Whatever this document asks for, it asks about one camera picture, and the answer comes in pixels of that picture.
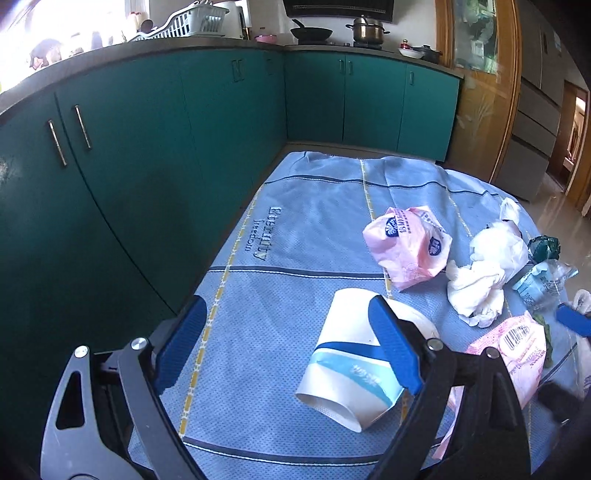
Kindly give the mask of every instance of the white bowl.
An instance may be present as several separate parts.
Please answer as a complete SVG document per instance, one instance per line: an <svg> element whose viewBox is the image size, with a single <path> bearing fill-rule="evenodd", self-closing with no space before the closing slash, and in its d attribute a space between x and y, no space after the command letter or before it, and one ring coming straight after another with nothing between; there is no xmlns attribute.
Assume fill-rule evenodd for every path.
<svg viewBox="0 0 591 480"><path fill-rule="evenodd" d="M423 58L423 52L422 51L409 50L407 48L399 48L398 51L402 55L404 55L405 57L411 57L412 59L421 59L421 58Z"/></svg>

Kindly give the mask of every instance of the barcode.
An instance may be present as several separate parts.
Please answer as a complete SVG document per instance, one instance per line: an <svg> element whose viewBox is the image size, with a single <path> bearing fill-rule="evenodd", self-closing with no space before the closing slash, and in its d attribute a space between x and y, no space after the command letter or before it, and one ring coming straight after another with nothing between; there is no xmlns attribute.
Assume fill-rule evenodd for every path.
<svg viewBox="0 0 591 480"><path fill-rule="evenodd" d="M529 332L530 329L527 325L519 325L507 332L505 335L505 342L511 350L514 350Z"/></svg>

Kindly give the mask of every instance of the silver bolt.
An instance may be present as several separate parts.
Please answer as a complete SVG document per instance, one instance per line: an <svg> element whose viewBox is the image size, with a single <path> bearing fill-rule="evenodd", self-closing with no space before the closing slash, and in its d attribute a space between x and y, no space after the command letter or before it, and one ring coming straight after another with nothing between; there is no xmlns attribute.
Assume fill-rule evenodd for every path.
<svg viewBox="0 0 591 480"><path fill-rule="evenodd" d="M499 358L499 351L494 347L491 347L491 346L486 347L485 352L486 352L486 356L488 358L492 358L492 359Z"/></svg>
<svg viewBox="0 0 591 480"><path fill-rule="evenodd" d="M88 353L88 347L86 345L80 345L76 350L74 350L74 356L76 358L84 358Z"/></svg>
<svg viewBox="0 0 591 480"><path fill-rule="evenodd" d="M427 340L427 346L429 347L429 350L438 352L443 348L443 342L439 338L430 338Z"/></svg>
<svg viewBox="0 0 591 480"><path fill-rule="evenodd" d="M131 348L134 350L143 350L148 345L148 341L144 337L137 337L131 340Z"/></svg>

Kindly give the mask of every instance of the doorway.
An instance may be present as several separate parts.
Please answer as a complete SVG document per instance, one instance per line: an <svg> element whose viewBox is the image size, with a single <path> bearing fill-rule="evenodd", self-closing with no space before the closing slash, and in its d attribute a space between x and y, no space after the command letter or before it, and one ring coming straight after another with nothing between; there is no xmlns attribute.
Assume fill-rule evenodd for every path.
<svg viewBox="0 0 591 480"><path fill-rule="evenodd" d="M546 170L563 191L566 190L580 158L587 101L585 90L573 83L564 82L558 134Z"/></svg>

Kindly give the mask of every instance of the crumpled pink wrapper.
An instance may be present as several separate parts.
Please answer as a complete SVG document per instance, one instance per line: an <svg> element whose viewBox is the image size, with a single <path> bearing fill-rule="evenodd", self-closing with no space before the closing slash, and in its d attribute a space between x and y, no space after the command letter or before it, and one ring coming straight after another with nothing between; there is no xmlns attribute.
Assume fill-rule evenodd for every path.
<svg viewBox="0 0 591 480"><path fill-rule="evenodd" d="M452 237L427 206L388 208L363 230L375 261L403 290L437 275L447 264Z"/></svg>
<svg viewBox="0 0 591 480"><path fill-rule="evenodd" d="M524 408L534 396L544 368L546 356L544 327L526 311L523 315L506 319L486 335L471 343L466 353L480 355L488 346L495 347L501 353L501 358L505 362L517 392L519 404ZM435 450L433 458L441 460L445 454L456 425L458 411L456 406L462 401L463 391L464 387L452 388L447 404L456 411L456 418L441 445Z"/></svg>

